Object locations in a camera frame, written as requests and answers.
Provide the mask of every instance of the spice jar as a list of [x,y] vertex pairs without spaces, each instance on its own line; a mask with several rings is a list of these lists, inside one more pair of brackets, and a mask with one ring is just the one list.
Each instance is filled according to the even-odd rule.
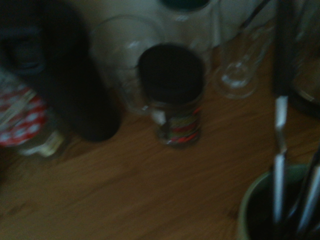
[[177,147],[198,140],[202,61],[184,47],[160,44],[141,55],[138,69],[159,140]]
[[62,154],[69,143],[64,123],[24,84],[8,78],[0,84],[0,146],[33,159]]

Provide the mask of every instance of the black lid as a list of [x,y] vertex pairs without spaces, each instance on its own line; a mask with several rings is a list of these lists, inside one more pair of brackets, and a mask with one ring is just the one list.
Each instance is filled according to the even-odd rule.
[[178,11],[194,11],[207,5],[210,0],[160,0],[168,8]]
[[195,100],[204,88],[202,61],[184,47],[160,44],[139,59],[139,74],[147,96],[168,104]]

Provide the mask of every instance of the jar lid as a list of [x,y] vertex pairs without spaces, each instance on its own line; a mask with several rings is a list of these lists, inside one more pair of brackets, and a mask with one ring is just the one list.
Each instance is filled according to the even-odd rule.
[[138,70],[146,95],[158,102],[186,104],[204,89],[202,61],[184,47],[160,44],[140,57]]
[[178,11],[194,11],[207,5],[210,0],[160,0],[168,8]]
[[[17,101],[19,96],[30,91],[24,84],[12,88],[1,89],[0,116],[7,113],[8,109]],[[17,113],[7,124],[7,128],[0,132],[0,146],[11,147],[25,143],[39,133],[47,122],[45,115],[46,104],[35,95],[24,107],[23,112]]]

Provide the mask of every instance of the red and white checkered lid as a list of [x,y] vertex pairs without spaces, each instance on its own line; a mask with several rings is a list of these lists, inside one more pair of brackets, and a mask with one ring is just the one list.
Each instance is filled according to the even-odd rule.
[[[24,84],[1,89],[0,116],[28,91],[30,91],[30,88]],[[26,104],[23,111],[11,118],[7,123],[7,128],[0,131],[0,146],[17,146],[37,135],[47,121],[46,108],[46,103],[38,95],[35,95]]]

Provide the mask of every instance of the glass base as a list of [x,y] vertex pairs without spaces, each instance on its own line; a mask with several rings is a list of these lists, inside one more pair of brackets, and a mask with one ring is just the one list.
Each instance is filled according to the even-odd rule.
[[258,87],[256,74],[248,81],[227,81],[227,76],[219,67],[212,76],[213,87],[222,95],[229,99],[244,99],[253,94]]

